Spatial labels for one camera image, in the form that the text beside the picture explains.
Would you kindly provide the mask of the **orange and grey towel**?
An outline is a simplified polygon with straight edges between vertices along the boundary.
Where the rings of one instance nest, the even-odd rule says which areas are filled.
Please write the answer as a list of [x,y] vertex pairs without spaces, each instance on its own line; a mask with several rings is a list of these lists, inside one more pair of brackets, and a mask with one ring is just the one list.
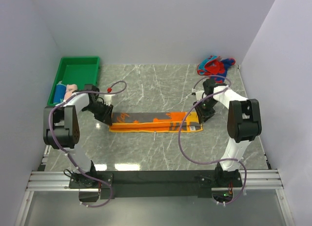
[[186,112],[152,112],[152,113],[113,113],[109,131],[115,133],[149,132],[177,133],[180,125],[184,133],[200,132],[203,126],[198,116],[191,112],[186,120]]

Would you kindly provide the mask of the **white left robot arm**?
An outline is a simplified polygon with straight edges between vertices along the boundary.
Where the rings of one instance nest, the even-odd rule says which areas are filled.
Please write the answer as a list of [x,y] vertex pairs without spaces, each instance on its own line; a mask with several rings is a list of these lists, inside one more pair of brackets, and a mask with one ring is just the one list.
[[55,106],[46,106],[43,110],[45,144],[67,156],[74,166],[71,178],[77,179],[81,175],[80,181],[87,188],[97,184],[98,175],[93,161],[79,145],[78,113],[91,112],[97,121],[111,126],[114,96],[111,91],[109,88],[106,93],[100,93],[96,86],[87,84],[84,90],[70,90],[65,93],[63,101]]

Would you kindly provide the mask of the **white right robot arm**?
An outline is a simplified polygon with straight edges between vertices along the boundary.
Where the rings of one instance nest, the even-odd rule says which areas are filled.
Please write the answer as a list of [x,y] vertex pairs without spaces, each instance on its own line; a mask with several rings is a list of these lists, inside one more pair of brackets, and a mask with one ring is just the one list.
[[234,92],[225,83],[217,83],[208,78],[203,82],[203,90],[192,89],[196,96],[193,103],[199,123],[204,123],[215,114],[214,106],[221,103],[228,110],[228,144],[223,161],[217,162],[214,180],[219,186],[226,186],[238,174],[239,162],[247,147],[261,134],[259,101],[248,99]]

